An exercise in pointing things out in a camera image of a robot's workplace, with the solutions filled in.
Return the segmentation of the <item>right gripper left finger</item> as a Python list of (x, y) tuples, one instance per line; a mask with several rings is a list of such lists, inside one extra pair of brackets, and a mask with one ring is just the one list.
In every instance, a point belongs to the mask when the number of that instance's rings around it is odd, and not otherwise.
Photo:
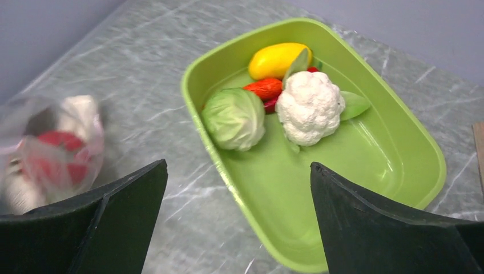
[(2, 273), (141, 273), (168, 179), (157, 160), (112, 183), (1, 216)]

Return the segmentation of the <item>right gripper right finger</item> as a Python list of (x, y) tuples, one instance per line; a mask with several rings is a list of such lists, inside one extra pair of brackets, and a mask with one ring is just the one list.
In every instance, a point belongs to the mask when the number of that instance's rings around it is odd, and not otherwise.
[(330, 273), (482, 273), (483, 223), (388, 199), (321, 163), (310, 189)]

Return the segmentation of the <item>red toy tomato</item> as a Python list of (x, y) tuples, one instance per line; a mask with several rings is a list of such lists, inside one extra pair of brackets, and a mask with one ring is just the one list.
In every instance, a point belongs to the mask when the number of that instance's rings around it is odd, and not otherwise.
[(88, 173), (85, 142), (72, 132), (46, 131), (26, 139), (21, 160), (24, 176), (45, 187), (78, 187)]

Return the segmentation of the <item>clear zip top bag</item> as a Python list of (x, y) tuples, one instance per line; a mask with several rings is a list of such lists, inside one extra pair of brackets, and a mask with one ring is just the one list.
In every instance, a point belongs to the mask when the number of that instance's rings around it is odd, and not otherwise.
[(104, 158), (91, 95), (28, 96), (1, 105), (1, 210), (21, 215), (89, 190)]

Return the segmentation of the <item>green toy cabbage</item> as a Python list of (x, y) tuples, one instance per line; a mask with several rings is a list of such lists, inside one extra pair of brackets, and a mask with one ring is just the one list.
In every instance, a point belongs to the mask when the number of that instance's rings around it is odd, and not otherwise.
[(265, 134), (263, 102), (243, 88), (214, 92), (201, 118), (214, 143), (224, 150), (248, 151)]

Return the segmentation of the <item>red toy chili pepper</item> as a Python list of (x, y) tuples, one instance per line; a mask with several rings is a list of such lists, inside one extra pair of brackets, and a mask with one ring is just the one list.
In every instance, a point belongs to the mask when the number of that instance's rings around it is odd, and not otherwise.
[[(289, 68), (289, 65), (283, 66), (283, 72), (279, 74), (284, 77), (285, 71)], [(272, 72), (274, 68), (252, 68), (253, 72)], [(319, 72), (320, 70), (317, 67), (308, 67), (306, 68), (308, 72)], [(243, 87), (244, 90), (249, 91), (257, 95), (264, 104), (264, 109), (266, 114), (271, 114), (275, 112), (275, 105), (279, 98), (279, 95), (283, 91), (283, 82), (279, 78), (263, 78), (257, 80), (256, 82), (250, 83)]]

